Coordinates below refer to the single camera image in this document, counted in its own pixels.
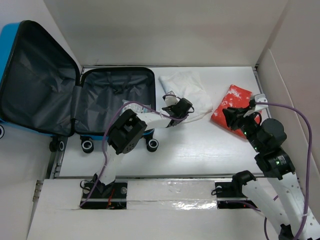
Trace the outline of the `red white patterned cloth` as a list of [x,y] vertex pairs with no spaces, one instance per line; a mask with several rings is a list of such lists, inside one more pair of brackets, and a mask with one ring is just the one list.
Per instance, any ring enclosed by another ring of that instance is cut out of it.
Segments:
[[257,131],[253,132],[252,135],[249,135],[249,130],[247,129],[245,135],[241,129],[232,130],[227,127],[226,118],[223,114],[223,109],[228,107],[231,108],[246,108],[249,105],[250,97],[252,96],[252,92],[246,89],[243,89],[239,86],[231,84],[226,92],[225,96],[221,100],[219,106],[214,110],[213,114],[210,117],[210,120],[215,123],[216,125],[222,127],[226,131],[233,133],[241,138],[246,139],[247,137],[253,137],[257,135]]

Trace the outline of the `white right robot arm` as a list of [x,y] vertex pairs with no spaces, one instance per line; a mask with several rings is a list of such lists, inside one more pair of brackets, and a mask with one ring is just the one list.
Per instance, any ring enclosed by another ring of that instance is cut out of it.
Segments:
[[296,169],[282,144],[287,139],[283,125],[268,118],[256,122],[257,110],[251,107],[222,110],[226,125],[240,130],[256,151],[255,161],[280,200],[278,205],[254,175],[244,170],[232,177],[231,191],[237,197],[249,198],[273,226],[280,240],[318,240],[320,224],[309,207],[306,191],[302,191]]

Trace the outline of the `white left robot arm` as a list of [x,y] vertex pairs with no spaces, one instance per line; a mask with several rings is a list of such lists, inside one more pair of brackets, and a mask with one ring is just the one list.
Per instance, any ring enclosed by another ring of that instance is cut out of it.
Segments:
[[170,96],[175,98],[175,103],[163,107],[160,111],[137,101],[129,101],[120,107],[102,137],[104,162],[101,170],[94,174],[91,181],[93,186],[80,206],[88,202],[93,193],[103,199],[112,194],[122,159],[137,146],[145,132],[156,128],[174,127],[195,111],[193,104],[186,98],[165,95]]

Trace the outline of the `blue hard-shell suitcase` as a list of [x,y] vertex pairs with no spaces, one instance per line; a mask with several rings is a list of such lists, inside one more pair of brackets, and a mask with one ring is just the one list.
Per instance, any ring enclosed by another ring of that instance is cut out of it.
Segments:
[[123,101],[156,108],[156,80],[145,67],[103,67],[81,73],[64,48],[37,22],[5,25],[0,33],[0,119],[51,136],[78,134],[89,154]]

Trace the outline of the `clear plastic toiletry packet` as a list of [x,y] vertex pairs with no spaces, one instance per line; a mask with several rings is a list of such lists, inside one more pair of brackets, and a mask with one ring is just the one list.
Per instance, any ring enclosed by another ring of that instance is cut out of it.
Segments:
[[[125,105],[126,103],[130,102],[129,100],[122,100],[123,105]],[[146,104],[146,103],[142,103],[144,106],[147,106],[148,108],[151,108],[152,105],[151,104]],[[127,109],[131,109],[133,112],[135,113],[148,113],[150,112],[149,109],[137,104],[137,103],[130,103],[128,105],[126,105],[120,112],[120,114],[124,113]]]

